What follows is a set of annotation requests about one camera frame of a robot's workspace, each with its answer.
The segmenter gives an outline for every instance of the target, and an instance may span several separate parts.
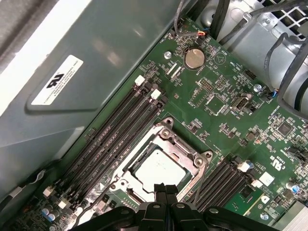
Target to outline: black cable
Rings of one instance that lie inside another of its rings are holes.
[[[213,21],[211,23],[210,31],[213,39],[217,39],[222,25],[225,21],[230,0],[219,0]]]
[[[265,77],[266,77],[266,81],[267,81],[267,86],[269,87],[270,91],[275,90],[274,87],[272,86],[271,80],[270,80],[270,72],[269,72],[270,71],[270,67],[269,67],[270,66],[270,59],[271,59],[271,56],[272,56],[274,50],[282,44],[284,39],[288,40],[292,44],[297,44],[297,45],[303,44],[302,41],[298,41],[298,40],[293,39],[292,37],[289,37],[287,33],[282,33],[279,36],[279,38],[277,39],[277,41],[274,43],[274,45],[270,48],[270,50],[266,54],[265,60],[264,60]]]
[[[265,60],[264,60],[264,71],[265,71],[265,77],[266,77],[266,80],[267,80],[267,86],[268,88],[270,89],[270,91],[274,91],[274,87],[272,86],[271,84],[271,80],[270,80],[270,59],[271,59],[271,56],[274,52],[274,50],[279,47],[282,42],[283,42],[283,39],[285,37],[288,37],[288,34],[287,33],[282,33],[280,35],[280,37],[277,39],[277,41],[274,43],[274,45],[270,48],[269,52],[266,54],[265,56]]]
[[[298,92],[296,94],[295,102],[294,102],[294,109],[297,111],[301,111],[301,105],[304,98],[304,94],[308,89],[308,78],[303,82],[303,84],[298,89]]]
[[[270,13],[270,12],[275,12],[275,11],[281,11],[281,10],[288,10],[293,7],[298,7],[298,6],[306,6],[308,5],[308,0],[295,0],[293,2],[284,2],[280,4],[275,4],[267,7],[263,7],[259,10],[252,11],[250,15],[252,17],[259,16],[262,13]],[[235,28],[227,34],[219,43],[221,45],[226,44],[231,38],[233,38],[244,26],[247,24],[247,21],[245,19],[242,19],[236,26]]]
[[[116,181],[112,181],[106,188],[105,190],[95,199],[95,201],[89,206],[87,207],[86,209],[84,209],[80,214],[79,216],[76,218],[76,221],[75,221],[75,224],[73,225],[72,228],[76,227],[79,222],[80,222],[80,218],[86,213],[88,212],[89,210],[91,210],[95,205],[97,205],[102,199],[103,197],[105,196],[105,194],[108,192],[108,190],[110,189],[110,187],[116,183]]]
[[[300,47],[297,55],[291,62],[289,68],[287,69],[286,73],[284,74],[284,77],[280,83],[279,87],[279,93],[277,97],[277,102],[279,106],[289,113],[308,121],[308,115],[305,115],[297,110],[295,110],[293,107],[291,107],[284,99],[283,96],[285,95],[288,87],[290,86],[292,80],[294,79],[295,75],[299,71],[300,67],[304,63],[306,57],[308,56],[308,38],[305,39],[303,45]]]
[[[175,14],[174,17],[174,31],[177,34],[177,36],[183,37],[183,36],[197,36],[198,35],[198,31],[195,32],[185,32],[185,33],[181,33],[179,31],[179,27],[178,27],[178,22],[179,22],[179,18],[180,18],[180,13],[182,11],[183,5],[184,5],[185,0],[180,0],[179,6],[177,8],[177,12]]]

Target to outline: ventilation grille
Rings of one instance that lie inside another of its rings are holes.
[[[258,0],[263,6],[271,6],[285,0]],[[298,32],[298,28],[308,21],[308,7],[294,7],[289,11],[277,11],[273,12],[279,21],[285,24],[294,34],[300,39],[304,39],[305,36]]]

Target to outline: cpu socket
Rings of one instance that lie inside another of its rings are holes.
[[[192,190],[213,153],[198,153],[172,131],[173,123],[168,117],[142,137],[115,170],[112,191],[122,190],[140,204],[154,201],[154,184],[175,184],[178,201]]]

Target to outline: white label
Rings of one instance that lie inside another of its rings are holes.
[[[265,184],[266,186],[269,186],[273,181],[274,177],[272,177],[268,172],[264,172],[263,175],[259,178],[259,180]]]
[[[64,89],[68,81],[81,67],[83,61],[69,55],[59,69],[53,74],[44,88],[33,100],[32,105],[50,105]]]

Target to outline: motherboard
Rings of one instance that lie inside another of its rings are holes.
[[[179,26],[199,30],[190,19]],[[137,211],[160,183],[175,184],[178,201],[199,211],[220,206],[274,226],[308,201],[308,123],[281,109],[276,94],[209,35],[171,29],[11,230],[69,230],[106,188],[80,222],[117,206]]]

